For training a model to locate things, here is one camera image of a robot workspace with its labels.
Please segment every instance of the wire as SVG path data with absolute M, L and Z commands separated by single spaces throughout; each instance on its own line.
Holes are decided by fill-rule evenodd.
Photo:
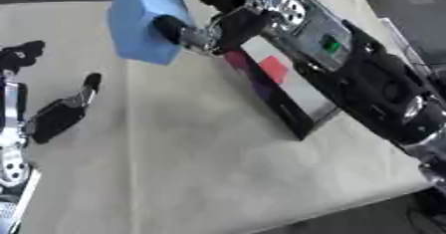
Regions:
M 412 65 L 424 66 L 424 67 L 446 65 L 446 63 L 411 63 L 411 64 Z
M 418 225 L 415 224 L 414 217 L 413 217 L 415 214 L 422 216 L 430 224 L 435 226 L 435 228 L 439 231 L 438 233 L 443 233 L 443 234 L 446 233 L 446 223 L 443 223 L 440 220 L 437 220 L 433 217 L 430 217 L 430 216 L 424 214 L 417 208 L 410 207 L 410 208 L 407 208 L 407 210 L 406 210 L 406 219 L 409 222 L 410 226 L 415 230 L 415 232 L 417 234 L 430 234 L 430 233 L 423 230 L 422 228 L 420 228 Z

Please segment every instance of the chrome metal part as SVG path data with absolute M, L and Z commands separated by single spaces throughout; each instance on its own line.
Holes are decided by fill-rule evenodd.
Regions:
M 5 124 L 0 132 L 0 185 L 5 187 L 17 186 L 29 176 L 29 166 L 22 155 L 27 137 L 18 113 L 19 87 L 16 83 L 4 84 Z
M 424 100 L 421 96 L 415 97 L 407 106 L 406 113 L 403 117 L 403 122 L 408 122 L 416 117 L 424 108 Z

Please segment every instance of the red object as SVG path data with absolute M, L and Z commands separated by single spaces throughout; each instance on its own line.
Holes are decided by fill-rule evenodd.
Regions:
M 282 84 L 285 80 L 285 75 L 288 72 L 287 66 L 283 65 L 276 57 L 269 56 L 260 63 L 260 67 L 268 76 L 276 82 Z

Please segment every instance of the white tablecloth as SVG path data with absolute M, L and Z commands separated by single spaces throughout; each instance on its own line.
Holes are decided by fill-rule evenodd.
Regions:
M 321 1 L 398 53 L 365 0 Z M 209 17 L 189 2 L 198 19 Z M 29 147 L 43 179 L 23 233 L 252 232 L 427 186 L 415 160 L 344 114 L 295 141 L 221 60 L 120 60 L 109 4 L 0 6 L 2 44 L 48 44 L 19 76 L 29 114 L 74 93 L 88 72 L 105 75 L 79 125 Z

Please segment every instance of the robot forearm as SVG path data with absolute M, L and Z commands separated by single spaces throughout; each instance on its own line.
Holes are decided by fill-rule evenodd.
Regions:
M 155 27 L 171 42 L 211 55 L 264 37 L 328 99 L 420 159 L 426 177 L 445 186 L 446 106 L 426 77 L 317 0 L 201 1 L 221 12 L 206 28 L 171 16 L 155 19 Z

